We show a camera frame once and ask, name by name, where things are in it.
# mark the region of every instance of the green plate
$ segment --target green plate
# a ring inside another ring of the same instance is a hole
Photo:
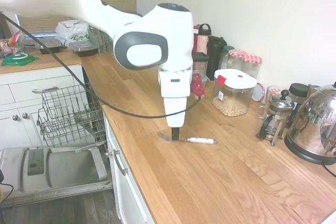
[[[28,54],[11,55],[11,56],[6,57],[2,61],[1,66],[6,66],[6,65],[25,66],[34,60],[38,60],[38,58],[32,55],[28,55]]]

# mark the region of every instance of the wire rack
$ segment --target wire rack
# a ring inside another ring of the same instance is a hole
[[[113,42],[110,36],[92,26],[89,27],[90,41],[98,47],[100,54],[112,52]]]
[[[85,86],[92,90],[91,84]],[[43,93],[37,125],[48,146],[106,140],[102,108],[81,85]]]

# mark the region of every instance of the black cable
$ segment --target black cable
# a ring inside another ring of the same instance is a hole
[[[3,185],[3,186],[10,186],[11,187],[11,191],[9,192],[9,194],[6,196],[6,198],[4,198],[1,202],[0,202],[0,216],[1,216],[1,221],[3,224],[6,224],[5,223],[5,220],[4,220],[4,213],[2,212],[2,208],[1,208],[1,205],[2,203],[11,195],[11,193],[13,192],[14,190],[14,186],[10,185],[10,184],[5,184],[5,183],[0,183],[0,185]]]
[[[332,176],[334,176],[334,177],[336,178],[336,174],[333,173],[332,171],[330,171],[330,170],[326,167],[326,165],[324,164],[324,162],[322,162],[321,165],[323,166],[324,169],[327,170],[328,173],[330,173]]]
[[[58,61],[58,63],[60,63],[73,77],[76,81],[78,81],[78,83],[84,88],[85,91],[87,91],[88,93],[90,93],[91,95],[96,95],[96,97],[98,98],[99,101],[101,101],[103,104],[105,104],[106,106],[110,107],[111,109],[118,111],[120,113],[123,113],[125,115],[129,115],[129,116],[133,116],[135,118],[144,118],[144,119],[157,119],[157,118],[166,118],[167,116],[171,116],[171,115],[177,115],[183,112],[186,112],[188,110],[190,110],[192,107],[194,107],[195,105],[197,105],[200,100],[201,97],[198,97],[197,101],[194,102],[192,105],[190,105],[188,108],[186,108],[185,110],[182,111],[178,111],[175,113],[171,113],[171,114],[165,114],[165,115],[137,115],[137,114],[133,114],[131,112],[127,112],[121,109],[118,109],[117,107],[112,106],[109,102],[105,101],[102,97],[100,97],[98,94],[96,94],[94,91],[89,90],[87,87],[85,87],[84,83],[82,83],[78,77],[68,68],[67,65],[65,65],[49,48],[46,47],[46,45],[44,45],[41,41],[39,41],[37,38],[35,38],[31,33],[29,33],[28,31],[26,31],[25,29],[23,29],[22,27],[20,27],[17,23],[15,23],[14,21],[12,21],[10,18],[8,18],[6,15],[0,13],[0,16],[3,16],[5,20],[7,20],[8,22],[10,22],[12,25],[14,25],[15,27],[17,27],[18,29],[20,29],[21,31],[23,31],[26,35],[28,35],[31,39],[33,39],[34,41],[36,41],[36,43],[38,43],[39,45],[41,45],[44,49],[47,50],[48,53],[51,54],[51,56]]]

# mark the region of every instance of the electric kettle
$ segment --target electric kettle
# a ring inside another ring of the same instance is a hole
[[[285,144],[312,163],[336,163],[336,82],[319,88],[303,103],[285,136]]]

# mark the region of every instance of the open dishwasher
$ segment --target open dishwasher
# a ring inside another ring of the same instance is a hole
[[[94,95],[81,85],[43,93],[37,125],[42,146],[0,151],[4,183],[14,186],[3,207],[113,187],[103,112]]]

